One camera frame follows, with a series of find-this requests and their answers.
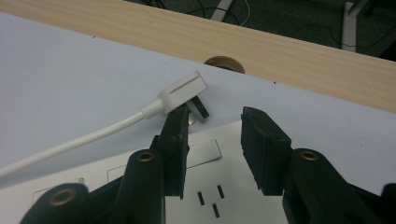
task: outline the outlet hole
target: outlet hole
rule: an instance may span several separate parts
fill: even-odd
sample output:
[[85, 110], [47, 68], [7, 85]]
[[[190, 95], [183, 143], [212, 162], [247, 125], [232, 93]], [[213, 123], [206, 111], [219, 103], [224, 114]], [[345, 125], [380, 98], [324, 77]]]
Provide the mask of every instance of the outlet hole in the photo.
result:
[[219, 214], [218, 206], [215, 203], [212, 204], [212, 206], [213, 206], [213, 211], [215, 211], [216, 218], [219, 218], [220, 214]]
[[225, 198], [224, 197], [224, 193], [223, 193], [222, 188], [221, 188], [221, 185], [218, 185], [218, 190], [219, 190], [219, 194], [220, 194], [221, 199]]
[[200, 203], [201, 205], [204, 205], [204, 204], [205, 204], [205, 202], [204, 202], [204, 197], [202, 196], [201, 191], [198, 192], [198, 198], [199, 198], [199, 203]]

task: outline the electrical outlet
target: electrical outlet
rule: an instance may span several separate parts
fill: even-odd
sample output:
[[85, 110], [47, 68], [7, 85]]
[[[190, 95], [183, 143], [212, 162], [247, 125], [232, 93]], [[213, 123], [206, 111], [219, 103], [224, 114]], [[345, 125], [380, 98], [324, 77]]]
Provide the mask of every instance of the electrical outlet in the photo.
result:
[[222, 158], [187, 170], [184, 199], [166, 198], [166, 223], [288, 223], [282, 197], [264, 197], [257, 189], [240, 130], [236, 122], [194, 136], [215, 137]]

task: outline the black cable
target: black cable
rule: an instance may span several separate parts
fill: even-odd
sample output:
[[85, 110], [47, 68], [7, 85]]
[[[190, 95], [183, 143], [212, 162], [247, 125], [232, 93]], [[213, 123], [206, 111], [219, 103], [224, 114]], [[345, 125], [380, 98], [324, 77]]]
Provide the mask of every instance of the black cable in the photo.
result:
[[205, 14], [205, 10], [204, 10], [204, 5], [202, 5], [201, 0], [197, 0], [199, 5], [201, 6], [201, 10], [202, 10], [202, 15], [204, 16], [204, 19], [206, 19], [206, 14]]
[[[219, 7], [204, 7], [204, 10], [208, 10], [208, 9], [218, 9], [218, 10], [221, 10], [221, 11], [225, 11], [227, 14], [230, 14], [231, 16], [233, 16], [233, 18], [235, 19], [237, 25], [241, 25], [241, 22], [238, 20], [238, 18], [232, 12], [230, 12], [230, 11], [228, 11], [226, 9], [219, 8]], [[191, 14], [191, 13], [194, 13], [194, 12], [197, 12], [197, 11], [201, 11], [201, 10], [202, 10], [201, 8], [200, 9], [195, 9], [193, 11], [185, 12], [185, 14]]]
[[294, 31], [291, 35], [289, 35], [289, 37], [294, 37], [298, 32], [300, 32], [301, 30], [303, 30], [306, 27], [321, 27], [321, 28], [325, 28], [327, 29], [330, 34], [332, 35], [332, 39], [334, 40], [334, 42], [336, 44], [338, 44], [339, 46], [344, 45], [347, 47], [355, 47], [355, 48], [360, 48], [360, 49], [364, 49], [364, 53], [366, 53], [370, 48], [372, 48], [374, 45], [378, 44], [380, 41], [382, 41], [383, 39], [385, 39], [387, 36], [391, 35], [393, 33], [393, 31], [396, 29], [396, 25], [391, 26], [379, 39], [377, 39], [375, 42], [373, 42], [372, 44], [368, 45], [367, 47], [362, 47], [362, 46], [349, 46], [347, 44], [342, 44], [340, 43], [334, 36], [334, 34], [332, 33], [332, 29], [329, 26], [325, 26], [325, 25], [305, 25], [302, 26], [300, 28], [298, 28], [296, 31]]
[[369, 50], [372, 46], [378, 44], [381, 40], [385, 39], [387, 36], [391, 35], [393, 33], [393, 31], [396, 29], [396, 25], [391, 26], [386, 33], [384, 33], [381, 38], [377, 39], [375, 42], [373, 42], [372, 44], [370, 44], [369, 46], [366, 47], [366, 50], [363, 52], [367, 52], [367, 50]]

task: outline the table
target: table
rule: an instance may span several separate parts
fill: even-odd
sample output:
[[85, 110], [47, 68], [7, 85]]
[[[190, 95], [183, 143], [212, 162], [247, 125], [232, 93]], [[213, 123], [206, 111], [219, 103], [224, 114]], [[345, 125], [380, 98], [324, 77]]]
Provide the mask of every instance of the table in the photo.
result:
[[121, 0], [0, 0], [0, 10], [199, 63], [218, 55], [246, 73], [396, 112], [396, 63]]

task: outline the wooden board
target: wooden board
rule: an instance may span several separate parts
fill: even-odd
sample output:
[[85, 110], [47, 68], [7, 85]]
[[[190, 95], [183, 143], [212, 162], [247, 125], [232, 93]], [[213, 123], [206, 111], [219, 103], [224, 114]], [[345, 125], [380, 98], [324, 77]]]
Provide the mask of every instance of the wooden board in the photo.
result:
[[396, 112], [393, 62], [120, 0], [0, 0], [0, 10], [199, 63], [229, 56], [249, 75]]

